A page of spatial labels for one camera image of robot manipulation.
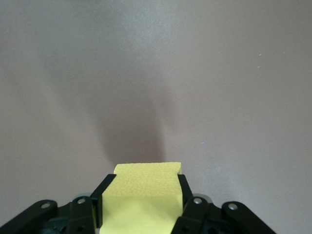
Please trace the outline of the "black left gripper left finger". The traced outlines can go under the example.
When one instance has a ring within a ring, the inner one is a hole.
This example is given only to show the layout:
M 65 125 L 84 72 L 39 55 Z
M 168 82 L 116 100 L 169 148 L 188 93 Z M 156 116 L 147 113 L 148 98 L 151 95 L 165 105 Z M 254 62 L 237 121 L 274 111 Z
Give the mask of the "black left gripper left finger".
M 103 224 L 102 194 L 115 179 L 108 174 L 90 195 L 81 195 L 59 207 L 40 200 L 0 227 L 0 234 L 96 234 Z

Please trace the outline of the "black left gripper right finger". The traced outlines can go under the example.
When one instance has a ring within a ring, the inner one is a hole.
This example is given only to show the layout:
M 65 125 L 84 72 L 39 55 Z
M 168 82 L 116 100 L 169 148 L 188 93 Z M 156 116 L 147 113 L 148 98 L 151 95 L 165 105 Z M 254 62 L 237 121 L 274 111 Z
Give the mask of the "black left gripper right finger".
M 246 205 L 237 201 L 215 206 L 194 195 L 185 175 L 178 175 L 182 188 L 183 212 L 171 234 L 276 234 Z

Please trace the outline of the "yellow foam cube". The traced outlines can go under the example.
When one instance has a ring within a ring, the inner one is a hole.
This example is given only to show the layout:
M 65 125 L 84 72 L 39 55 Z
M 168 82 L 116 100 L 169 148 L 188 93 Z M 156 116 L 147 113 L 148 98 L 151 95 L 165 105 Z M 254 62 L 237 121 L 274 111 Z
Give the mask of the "yellow foam cube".
M 99 234 L 171 234 L 183 211 L 181 163 L 127 163 L 102 193 Z

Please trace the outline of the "brown table mat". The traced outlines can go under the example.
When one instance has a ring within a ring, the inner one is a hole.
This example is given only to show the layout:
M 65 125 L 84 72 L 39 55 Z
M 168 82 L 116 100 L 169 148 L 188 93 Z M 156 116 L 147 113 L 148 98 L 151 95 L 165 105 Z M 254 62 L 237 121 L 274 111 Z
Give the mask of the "brown table mat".
M 0 226 L 165 161 L 312 234 L 312 0 L 0 0 Z

